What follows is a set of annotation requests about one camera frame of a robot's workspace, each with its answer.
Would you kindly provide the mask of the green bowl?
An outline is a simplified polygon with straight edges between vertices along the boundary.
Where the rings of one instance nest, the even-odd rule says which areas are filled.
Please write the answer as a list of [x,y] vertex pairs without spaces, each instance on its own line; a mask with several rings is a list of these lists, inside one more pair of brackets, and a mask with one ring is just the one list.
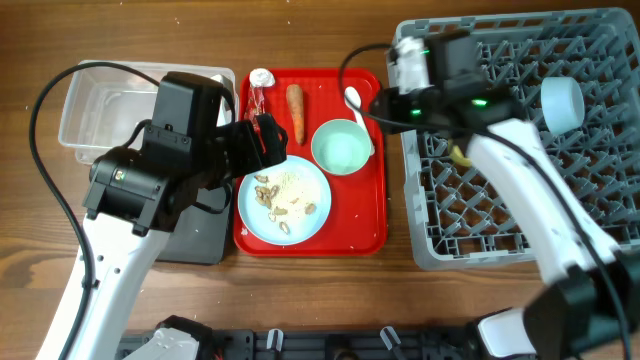
[[311,154],[324,171],[346,176],[356,173],[369,161],[373,143],[355,121],[334,119],[322,124],[313,134]]

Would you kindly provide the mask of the light blue bowl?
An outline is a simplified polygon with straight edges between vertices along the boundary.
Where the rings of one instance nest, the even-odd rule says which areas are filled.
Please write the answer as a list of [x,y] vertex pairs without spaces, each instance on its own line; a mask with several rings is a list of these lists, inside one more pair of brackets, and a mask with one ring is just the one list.
[[552,135],[560,136],[583,125],[584,97],[574,78],[544,78],[540,99],[544,122]]

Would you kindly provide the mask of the white tissue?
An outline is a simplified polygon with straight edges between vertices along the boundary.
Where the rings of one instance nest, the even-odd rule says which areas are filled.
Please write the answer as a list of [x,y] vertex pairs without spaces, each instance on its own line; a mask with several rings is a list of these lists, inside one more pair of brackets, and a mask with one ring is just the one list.
[[249,82],[254,88],[272,87],[275,85],[275,76],[266,68],[256,68],[250,72]]

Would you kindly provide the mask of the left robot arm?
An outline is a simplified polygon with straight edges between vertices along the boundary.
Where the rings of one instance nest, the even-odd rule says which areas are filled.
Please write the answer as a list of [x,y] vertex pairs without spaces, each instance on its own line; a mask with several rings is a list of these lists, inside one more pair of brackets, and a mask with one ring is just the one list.
[[269,115],[255,121],[217,123],[233,93],[213,79],[169,72],[156,83],[153,115],[129,142],[91,166],[77,219],[51,179],[34,140],[29,142],[40,175],[69,219],[79,242],[71,276],[37,354],[40,359],[110,359],[117,350],[142,282],[166,247],[181,213],[202,189],[278,165],[288,136]]

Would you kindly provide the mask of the red snack wrapper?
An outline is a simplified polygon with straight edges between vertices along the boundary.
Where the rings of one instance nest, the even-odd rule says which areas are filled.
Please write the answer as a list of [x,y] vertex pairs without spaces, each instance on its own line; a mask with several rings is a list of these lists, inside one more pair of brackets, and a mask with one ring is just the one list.
[[250,85],[244,118],[251,122],[254,131],[259,132],[258,117],[265,113],[264,91],[261,86]]

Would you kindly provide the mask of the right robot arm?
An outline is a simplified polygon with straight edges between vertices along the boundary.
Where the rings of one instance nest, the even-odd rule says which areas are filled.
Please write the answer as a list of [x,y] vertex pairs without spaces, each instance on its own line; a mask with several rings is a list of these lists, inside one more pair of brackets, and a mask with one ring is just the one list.
[[472,328],[483,357],[577,357],[620,341],[630,358],[639,327],[639,258],[623,252],[582,207],[546,154],[536,126],[505,86],[491,84],[465,30],[387,47],[395,86],[369,116],[390,133],[436,132],[458,145],[508,207],[545,288],[523,308]]

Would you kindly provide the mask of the yellow cup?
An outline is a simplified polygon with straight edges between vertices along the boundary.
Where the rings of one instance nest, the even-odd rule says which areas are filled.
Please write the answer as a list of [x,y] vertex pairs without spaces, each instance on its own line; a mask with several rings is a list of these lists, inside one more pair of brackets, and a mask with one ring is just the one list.
[[450,159],[454,163],[463,167],[472,166],[472,162],[464,155],[460,147],[458,145],[455,145],[452,140],[448,141],[448,153],[449,153]]

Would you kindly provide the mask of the light blue plate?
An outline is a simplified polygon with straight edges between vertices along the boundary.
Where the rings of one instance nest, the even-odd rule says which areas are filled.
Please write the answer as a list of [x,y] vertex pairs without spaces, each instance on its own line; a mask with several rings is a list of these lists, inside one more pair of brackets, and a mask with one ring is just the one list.
[[[258,182],[254,176],[268,176],[268,183]],[[307,215],[305,207],[314,203],[316,210]],[[286,215],[275,215],[276,207],[288,210]],[[237,195],[237,210],[242,220],[243,235],[276,246],[292,246],[309,240],[322,229],[332,207],[329,182],[312,162],[289,155],[276,166],[243,178]],[[285,234],[279,223],[285,222],[290,234]]]

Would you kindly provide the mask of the white plastic spoon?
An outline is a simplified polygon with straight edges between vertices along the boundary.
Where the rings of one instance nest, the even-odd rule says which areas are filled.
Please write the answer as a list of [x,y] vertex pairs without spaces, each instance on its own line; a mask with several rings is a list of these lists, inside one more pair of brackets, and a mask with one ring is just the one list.
[[358,126],[362,129],[363,133],[366,135],[367,140],[369,141],[370,150],[369,155],[372,156],[375,154],[375,147],[373,141],[370,137],[366,124],[364,122],[364,118],[360,113],[361,106],[361,98],[358,91],[354,87],[347,87],[344,91],[345,104],[347,107],[353,112],[355,121]]

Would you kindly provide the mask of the orange carrot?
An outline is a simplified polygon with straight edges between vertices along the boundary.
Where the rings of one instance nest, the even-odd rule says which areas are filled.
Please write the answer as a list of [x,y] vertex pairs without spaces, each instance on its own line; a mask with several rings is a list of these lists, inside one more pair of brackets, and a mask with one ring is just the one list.
[[286,89],[286,99],[292,117],[294,138],[297,144],[305,142],[304,93],[298,84],[291,84]]

